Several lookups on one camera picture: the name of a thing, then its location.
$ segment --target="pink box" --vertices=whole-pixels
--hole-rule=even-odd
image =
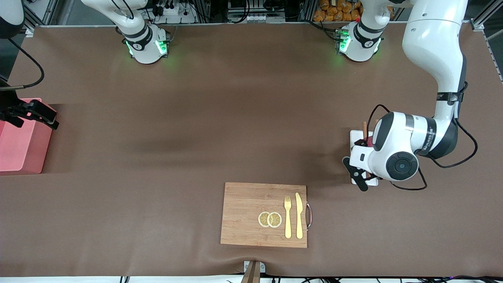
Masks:
[[[22,99],[30,102],[40,98]],[[0,121],[0,176],[40,174],[52,129],[48,126],[24,120],[21,128]]]

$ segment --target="brown table surface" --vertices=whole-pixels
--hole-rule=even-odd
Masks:
[[[61,126],[43,174],[0,177],[0,275],[210,275],[249,259],[283,276],[503,275],[503,86],[469,25],[461,122],[478,154],[453,169],[420,159],[420,192],[349,184],[349,130],[376,104],[434,112],[437,84],[406,59],[404,27],[365,63],[309,25],[180,27],[151,65],[113,28],[37,28],[23,46],[46,78],[18,94],[53,105]],[[10,83],[37,77],[20,55]],[[442,163],[471,150],[461,134]],[[307,185],[308,248],[221,245],[225,182]]]

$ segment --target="wooden plank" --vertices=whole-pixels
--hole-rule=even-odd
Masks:
[[[256,260],[250,261],[241,283],[259,283],[260,282],[260,263]]]
[[[295,237],[297,224],[297,209],[295,193],[302,199],[302,230],[304,237]],[[290,210],[292,237],[285,237],[286,212],[285,196],[292,199]],[[224,205],[222,213],[221,244],[307,248],[306,186],[257,184],[257,183],[225,183]],[[259,214],[263,211],[278,212],[282,217],[277,228],[262,227],[259,224]]]

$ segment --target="knife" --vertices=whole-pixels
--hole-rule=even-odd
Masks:
[[[296,198],[296,207],[297,207],[297,239],[302,239],[302,218],[300,214],[304,209],[302,205],[302,200],[300,199],[300,194],[298,192],[295,193]]]

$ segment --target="fake lemon slice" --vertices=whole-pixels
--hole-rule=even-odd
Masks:
[[[267,228],[269,223],[267,223],[267,218],[269,218],[269,212],[263,211],[259,214],[259,224],[260,226]]]
[[[281,225],[281,215],[277,212],[270,213],[267,217],[267,224],[271,228],[277,228]]]

